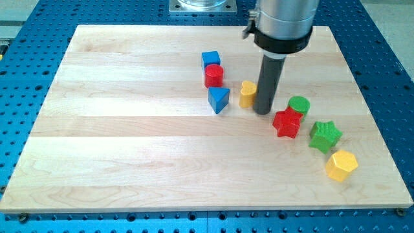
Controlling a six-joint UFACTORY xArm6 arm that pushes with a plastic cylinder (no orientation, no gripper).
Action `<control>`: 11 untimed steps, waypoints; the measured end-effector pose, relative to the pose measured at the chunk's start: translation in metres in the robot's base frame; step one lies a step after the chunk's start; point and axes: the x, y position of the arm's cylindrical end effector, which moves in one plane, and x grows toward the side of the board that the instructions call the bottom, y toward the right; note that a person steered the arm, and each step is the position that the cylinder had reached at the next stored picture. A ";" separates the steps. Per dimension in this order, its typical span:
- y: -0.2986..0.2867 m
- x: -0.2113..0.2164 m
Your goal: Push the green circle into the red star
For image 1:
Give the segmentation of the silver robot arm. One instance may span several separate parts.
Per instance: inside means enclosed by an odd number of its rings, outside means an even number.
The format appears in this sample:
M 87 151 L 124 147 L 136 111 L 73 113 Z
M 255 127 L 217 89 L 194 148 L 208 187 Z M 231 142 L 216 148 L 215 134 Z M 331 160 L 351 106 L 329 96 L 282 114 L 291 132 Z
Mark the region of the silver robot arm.
M 248 13 L 248 24 L 242 32 L 265 56 L 282 60 L 288 54 L 303 50 L 309 43 L 319 0 L 258 0 Z

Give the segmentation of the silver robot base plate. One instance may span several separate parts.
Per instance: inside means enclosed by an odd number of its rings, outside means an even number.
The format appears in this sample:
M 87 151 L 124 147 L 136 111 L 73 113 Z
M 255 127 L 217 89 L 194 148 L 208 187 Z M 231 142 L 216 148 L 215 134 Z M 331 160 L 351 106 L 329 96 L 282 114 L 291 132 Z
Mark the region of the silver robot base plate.
M 169 0 L 169 12 L 236 12 L 236 0 Z

